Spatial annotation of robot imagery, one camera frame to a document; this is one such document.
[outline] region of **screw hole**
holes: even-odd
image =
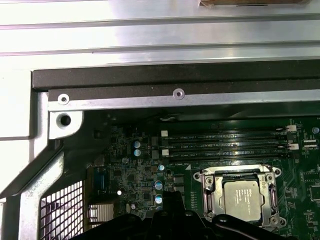
[[[61,116],[61,118],[60,118],[60,123],[61,123],[61,125],[64,126],[64,127],[69,126],[70,123],[71,123],[71,118],[70,118],[70,116],[68,116],[68,115],[63,115],[63,116]]]

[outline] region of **capacitor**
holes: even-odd
[[[155,201],[156,204],[161,204],[162,203],[162,195],[161,194],[157,194],[155,196],[154,201]]]
[[[159,166],[158,166],[158,169],[159,169],[159,171],[163,171],[163,170],[165,170],[165,166],[159,165]]]
[[[130,207],[131,207],[132,210],[136,210],[138,208],[138,203],[136,201],[134,201],[134,202],[131,203]]]
[[[133,155],[139,157],[141,155],[141,151],[139,149],[134,150]]]
[[[140,143],[139,141],[135,141],[135,142],[133,143],[133,146],[134,146],[134,148],[138,149],[138,148],[141,147],[141,143]]]
[[[320,129],[318,127],[314,127],[314,128],[312,128],[312,132],[314,134],[318,134],[318,133],[320,133]]]
[[[122,158],[123,164],[127,164],[128,162],[129,162],[129,158],[127,158],[127,157]]]
[[[157,189],[157,190],[161,190],[161,189],[163,188],[163,184],[162,184],[161,181],[156,181],[156,182],[154,183],[154,187],[155,187],[155,189]]]

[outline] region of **metal bracket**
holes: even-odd
[[[83,120],[83,111],[50,112],[49,139],[61,139],[75,134]]]
[[[63,173],[64,153],[61,152],[23,191],[20,200],[19,240],[35,239],[39,229],[39,202],[49,187]]]

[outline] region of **metal panel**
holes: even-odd
[[[20,107],[16,106],[16,109],[21,110],[24,104],[27,106],[28,103],[29,102],[22,102]],[[0,178],[0,195],[48,144],[48,95],[46,92],[38,93],[36,122],[37,135],[33,139],[0,141],[2,159],[0,176],[5,176]]]
[[[194,49],[320,41],[320,20],[184,23],[0,31],[2,55]]]
[[[317,0],[212,9],[196,0],[3,4],[0,68],[318,59],[319,13]]]
[[[28,139],[32,135],[31,72],[0,72],[0,83],[0,141]]]

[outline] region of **integrated circuit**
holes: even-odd
[[[320,201],[320,185],[310,187],[310,196],[312,201]]]
[[[230,181],[223,186],[225,213],[246,222],[259,221],[263,196],[254,180]]]
[[[266,230],[282,228],[276,178],[281,169],[265,164],[208,167],[193,174],[202,185],[204,216],[229,214]]]

